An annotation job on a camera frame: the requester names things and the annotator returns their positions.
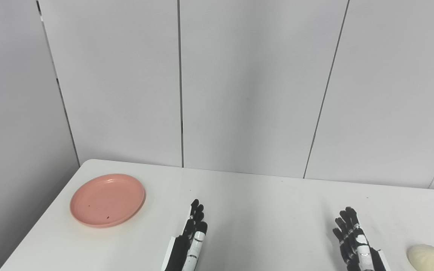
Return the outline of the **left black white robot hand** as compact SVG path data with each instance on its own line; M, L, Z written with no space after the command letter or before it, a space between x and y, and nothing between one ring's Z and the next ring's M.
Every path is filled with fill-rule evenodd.
M200 257L208 225L203 221L204 205L198 199L191 204L186 216L183 231L172 236L167 247L162 271L194 271Z

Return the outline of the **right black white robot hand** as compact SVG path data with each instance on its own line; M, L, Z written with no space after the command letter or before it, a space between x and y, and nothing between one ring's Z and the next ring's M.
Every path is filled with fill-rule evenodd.
M345 207L335 219L332 233L338 239L341 257L348 271L388 271L382 250L373 248L361 227L357 212Z

